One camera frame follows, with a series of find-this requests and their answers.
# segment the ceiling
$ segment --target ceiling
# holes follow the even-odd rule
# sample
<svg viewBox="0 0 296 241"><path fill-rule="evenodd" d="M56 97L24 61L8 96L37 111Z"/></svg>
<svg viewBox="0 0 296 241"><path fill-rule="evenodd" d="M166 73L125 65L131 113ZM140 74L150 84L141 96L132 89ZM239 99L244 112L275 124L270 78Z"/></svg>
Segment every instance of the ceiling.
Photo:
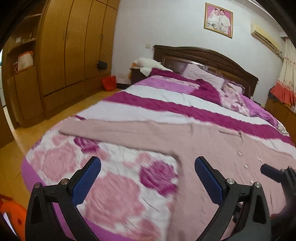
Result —
<svg viewBox="0 0 296 241"><path fill-rule="evenodd" d="M270 26L272 26L281 37L287 36L277 21L255 0L226 0L247 8L262 17Z"/></svg>

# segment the wooden floor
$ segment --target wooden floor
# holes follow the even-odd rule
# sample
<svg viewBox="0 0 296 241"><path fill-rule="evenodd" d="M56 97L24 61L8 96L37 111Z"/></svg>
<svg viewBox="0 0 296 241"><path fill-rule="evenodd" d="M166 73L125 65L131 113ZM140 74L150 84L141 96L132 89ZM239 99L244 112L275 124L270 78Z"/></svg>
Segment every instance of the wooden floor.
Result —
<svg viewBox="0 0 296 241"><path fill-rule="evenodd" d="M18 128L14 130L8 117L8 124L15 140L0 149L0 194L12 197L16 202L27 208L30 193L28 192L20 173L24 155L53 125L66 117L75 115L90 107L105 97L113 95L117 91L119 91L119 89L113 92L99 92L69 107L49 120L45 120L38 125L26 129ZM8 112L6 108L4 108L4 112L7 117Z"/></svg>

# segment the nightstand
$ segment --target nightstand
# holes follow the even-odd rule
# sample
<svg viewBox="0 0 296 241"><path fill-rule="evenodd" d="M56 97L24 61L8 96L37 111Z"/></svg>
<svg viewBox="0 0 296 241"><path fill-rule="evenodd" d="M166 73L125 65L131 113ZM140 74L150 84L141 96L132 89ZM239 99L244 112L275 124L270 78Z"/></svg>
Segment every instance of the nightstand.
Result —
<svg viewBox="0 0 296 241"><path fill-rule="evenodd" d="M147 77L140 72L139 68L131 68L131 84L135 84Z"/></svg>

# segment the bride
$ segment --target bride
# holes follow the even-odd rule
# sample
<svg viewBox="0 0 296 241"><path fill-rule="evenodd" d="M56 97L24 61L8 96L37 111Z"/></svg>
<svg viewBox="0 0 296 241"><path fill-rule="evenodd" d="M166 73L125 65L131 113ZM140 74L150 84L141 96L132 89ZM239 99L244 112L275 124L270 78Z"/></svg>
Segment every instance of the bride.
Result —
<svg viewBox="0 0 296 241"><path fill-rule="evenodd" d="M215 8L209 15L207 19L207 27L220 31L221 22L220 11L218 8Z"/></svg>

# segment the wooden headboard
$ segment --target wooden headboard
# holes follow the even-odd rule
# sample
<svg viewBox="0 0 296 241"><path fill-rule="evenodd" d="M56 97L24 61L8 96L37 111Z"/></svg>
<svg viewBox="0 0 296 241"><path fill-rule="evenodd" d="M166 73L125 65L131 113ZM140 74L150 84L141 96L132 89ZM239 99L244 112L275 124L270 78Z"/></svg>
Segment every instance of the wooden headboard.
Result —
<svg viewBox="0 0 296 241"><path fill-rule="evenodd" d="M162 45L155 45L154 49L154 59L175 73L180 73L188 63L207 66L209 71L244 86L244 95L249 98L259 81L233 60L210 49Z"/></svg>

